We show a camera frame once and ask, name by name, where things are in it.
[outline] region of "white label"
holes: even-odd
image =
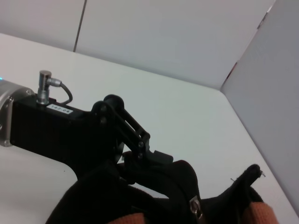
[[[73,112],[70,109],[64,108],[62,106],[57,106],[57,105],[54,105],[54,104],[50,104],[47,107],[50,108],[50,109],[52,109],[52,110],[59,111],[59,112],[62,112],[62,113],[66,113],[66,114],[70,114],[70,113]]]

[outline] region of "white wall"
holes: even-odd
[[[219,89],[273,0],[88,0],[77,52]]]
[[[223,92],[299,214],[299,1],[277,0]]]
[[[84,0],[0,0],[0,33],[73,51]]]

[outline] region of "orange fabric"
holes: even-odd
[[[242,224],[278,224],[273,209],[263,202],[250,203],[242,215]]]
[[[144,216],[142,213],[135,213],[120,217],[108,224],[145,224]]]

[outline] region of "black cable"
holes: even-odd
[[[63,83],[60,83],[60,87],[63,88],[63,90],[69,96],[68,100],[66,100],[66,101],[64,101],[64,102],[61,103],[61,104],[66,105],[66,104],[70,103],[73,100],[73,95],[72,95],[71,91]]]

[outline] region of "white tabletop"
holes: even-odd
[[[151,135],[150,148],[186,160],[196,171],[202,198],[219,195],[251,164],[266,177],[253,187],[281,223],[299,219],[226,97],[219,91],[100,59],[0,34],[0,76],[38,88],[50,70],[74,95],[71,106],[91,110],[108,94]],[[51,88],[58,101],[66,94]],[[17,148],[0,147],[0,223],[44,223],[76,181],[66,165]]]

